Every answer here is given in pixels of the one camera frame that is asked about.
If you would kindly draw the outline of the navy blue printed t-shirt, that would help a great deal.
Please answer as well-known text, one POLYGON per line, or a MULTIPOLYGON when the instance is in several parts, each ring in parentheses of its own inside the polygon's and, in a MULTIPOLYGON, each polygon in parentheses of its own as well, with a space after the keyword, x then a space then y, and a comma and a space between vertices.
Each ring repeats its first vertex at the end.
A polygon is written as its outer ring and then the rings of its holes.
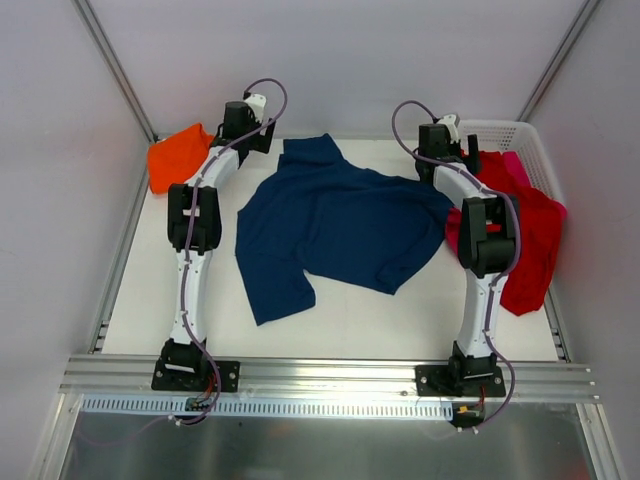
POLYGON ((308 274, 395 294, 440 248, 451 208, 430 185, 351 164, 328 134, 285 140, 237 216, 256 324, 314 307, 308 274))

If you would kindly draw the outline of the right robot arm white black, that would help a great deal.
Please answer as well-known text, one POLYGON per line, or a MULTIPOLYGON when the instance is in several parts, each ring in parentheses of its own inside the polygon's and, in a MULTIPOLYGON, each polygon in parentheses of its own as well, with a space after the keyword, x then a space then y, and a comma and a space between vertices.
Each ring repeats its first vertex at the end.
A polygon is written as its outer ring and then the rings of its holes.
POLYGON ((457 257, 466 275, 463 321, 448 363, 421 373, 419 380, 443 395, 503 397, 494 331, 502 291, 520 256, 517 207, 476 177, 477 137, 468 137, 464 156, 453 124, 420 125, 414 158, 420 180, 461 214, 457 257))

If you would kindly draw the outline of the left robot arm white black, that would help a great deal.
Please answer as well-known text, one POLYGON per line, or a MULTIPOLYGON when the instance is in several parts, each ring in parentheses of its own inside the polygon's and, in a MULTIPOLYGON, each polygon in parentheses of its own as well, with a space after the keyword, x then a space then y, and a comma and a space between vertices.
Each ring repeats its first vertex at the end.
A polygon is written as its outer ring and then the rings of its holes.
POLYGON ((176 313, 168 340, 156 361, 156 391, 226 390, 204 353, 204 294, 209 266, 222 238, 219 188, 251 152, 267 154, 276 121, 265 117, 267 98, 246 92, 225 105, 222 123, 202 166, 168 191, 167 237, 178 266, 176 313))

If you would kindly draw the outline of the white plastic basket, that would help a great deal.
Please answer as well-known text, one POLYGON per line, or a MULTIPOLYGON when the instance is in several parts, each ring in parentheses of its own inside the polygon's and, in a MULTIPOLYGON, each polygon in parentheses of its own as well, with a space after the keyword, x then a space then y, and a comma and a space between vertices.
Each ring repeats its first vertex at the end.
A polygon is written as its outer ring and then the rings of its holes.
POLYGON ((462 145, 476 135, 481 151, 515 152, 533 187, 565 205, 562 188, 537 130, 529 123, 504 120, 461 120, 462 145))

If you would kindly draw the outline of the folded orange t-shirt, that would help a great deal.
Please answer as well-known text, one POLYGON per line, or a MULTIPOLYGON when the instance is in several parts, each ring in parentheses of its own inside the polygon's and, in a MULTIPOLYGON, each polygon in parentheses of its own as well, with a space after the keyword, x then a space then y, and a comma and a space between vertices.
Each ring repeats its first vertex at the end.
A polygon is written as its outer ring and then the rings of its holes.
POLYGON ((206 160, 213 139, 196 123, 150 146, 147 170, 151 193, 163 195, 172 184, 188 181, 206 160))

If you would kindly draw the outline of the red t-shirt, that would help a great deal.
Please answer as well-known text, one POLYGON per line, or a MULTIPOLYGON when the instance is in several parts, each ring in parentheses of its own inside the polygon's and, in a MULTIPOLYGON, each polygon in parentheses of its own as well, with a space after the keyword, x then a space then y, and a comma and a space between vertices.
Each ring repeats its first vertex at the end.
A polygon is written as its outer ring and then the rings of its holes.
POLYGON ((522 248, 504 287, 501 305, 521 316, 539 310, 556 267, 566 209, 532 186, 513 152, 482 152, 477 178, 489 188, 516 197, 522 248))

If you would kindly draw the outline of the left aluminium frame post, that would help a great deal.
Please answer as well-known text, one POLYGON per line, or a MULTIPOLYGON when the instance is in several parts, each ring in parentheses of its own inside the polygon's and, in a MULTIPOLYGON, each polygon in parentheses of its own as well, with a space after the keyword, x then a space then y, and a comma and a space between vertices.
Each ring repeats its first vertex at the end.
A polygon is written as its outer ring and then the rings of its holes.
POLYGON ((71 3, 94 42, 143 136, 149 143, 155 143, 159 139, 158 134, 153 128, 92 3, 88 0, 72 0, 71 3))

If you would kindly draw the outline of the aluminium frame post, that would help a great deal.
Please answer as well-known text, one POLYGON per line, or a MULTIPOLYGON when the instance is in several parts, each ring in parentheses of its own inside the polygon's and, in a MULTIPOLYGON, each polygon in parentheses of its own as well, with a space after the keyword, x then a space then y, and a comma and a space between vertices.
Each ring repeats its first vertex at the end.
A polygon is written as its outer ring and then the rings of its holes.
POLYGON ((88 0, 72 0, 71 3, 94 42, 143 136, 149 143, 155 143, 159 139, 158 134, 153 128, 92 3, 88 0))
POLYGON ((521 108, 516 120, 529 122, 542 104, 573 49, 589 27, 602 4, 601 0, 585 0, 555 48, 540 77, 521 108))

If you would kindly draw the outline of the right aluminium frame post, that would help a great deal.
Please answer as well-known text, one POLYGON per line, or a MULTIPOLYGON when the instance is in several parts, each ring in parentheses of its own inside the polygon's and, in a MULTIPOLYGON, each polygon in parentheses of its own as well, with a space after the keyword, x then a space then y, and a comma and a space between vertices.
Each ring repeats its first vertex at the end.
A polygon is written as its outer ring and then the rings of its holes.
POLYGON ((589 27, 602 4, 601 0, 585 0, 555 48, 540 77, 521 108, 516 120, 529 122, 542 104, 573 49, 589 27))

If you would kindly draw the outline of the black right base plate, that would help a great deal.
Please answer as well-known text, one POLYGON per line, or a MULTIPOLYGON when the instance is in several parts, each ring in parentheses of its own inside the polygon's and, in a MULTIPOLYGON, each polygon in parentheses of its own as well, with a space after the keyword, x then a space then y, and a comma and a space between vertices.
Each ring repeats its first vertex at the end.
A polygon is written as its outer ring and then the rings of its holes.
POLYGON ((418 365, 414 369, 417 393, 421 397, 480 397, 504 398, 505 382, 500 367, 489 375, 455 378, 447 365, 418 365))

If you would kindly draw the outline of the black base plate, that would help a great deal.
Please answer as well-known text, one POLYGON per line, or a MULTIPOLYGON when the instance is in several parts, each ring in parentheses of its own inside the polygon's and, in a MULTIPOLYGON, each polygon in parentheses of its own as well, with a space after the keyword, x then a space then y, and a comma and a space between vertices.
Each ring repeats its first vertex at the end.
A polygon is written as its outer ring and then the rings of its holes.
POLYGON ((154 391, 215 393, 217 388, 223 393, 238 390, 240 363, 219 361, 214 371, 210 363, 204 362, 195 368, 173 365, 159 359, 155 363, 151 380, 154 391))
POLYGON ((418 365, 414 369, 417 393, 421 397, 480 397, 504 398, 505 382, 500 367, 489 375, 455 378, 447 365, 418 365))

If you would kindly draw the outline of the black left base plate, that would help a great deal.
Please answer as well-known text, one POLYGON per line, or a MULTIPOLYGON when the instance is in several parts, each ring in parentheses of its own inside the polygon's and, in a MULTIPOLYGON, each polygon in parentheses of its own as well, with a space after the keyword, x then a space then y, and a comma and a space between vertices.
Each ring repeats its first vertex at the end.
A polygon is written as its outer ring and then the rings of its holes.
POLYGON ((214 371, 210 363, 204 362, 195 368, 173 365, 159 359, 155 363, 151 380, 154 391, 215 393, 217 388, 223 393, 238 390, 240 363, 219 361, 214 371))

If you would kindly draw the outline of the aluminium mounting rail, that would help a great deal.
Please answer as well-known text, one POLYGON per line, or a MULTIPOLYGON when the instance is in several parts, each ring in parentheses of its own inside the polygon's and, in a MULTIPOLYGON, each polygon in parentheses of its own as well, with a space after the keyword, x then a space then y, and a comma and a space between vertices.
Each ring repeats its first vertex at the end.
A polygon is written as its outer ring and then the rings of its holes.
MULTIPOLYGON (((74 355, 59 390, 64 393, 146 394, 152 391, 156 358, 139 355, 74 355)), ((443 398, 427 384, 420 366, 436 369, 437 361, 370 361, 241 358, 236 373, 223 382, 239 398, 358 399, 443 398)), ((599 383, 587 365, 564 362, 517 362, 515 374, 503 371, 494 382, 512 391, 514 402, 597 404, 599 383)))

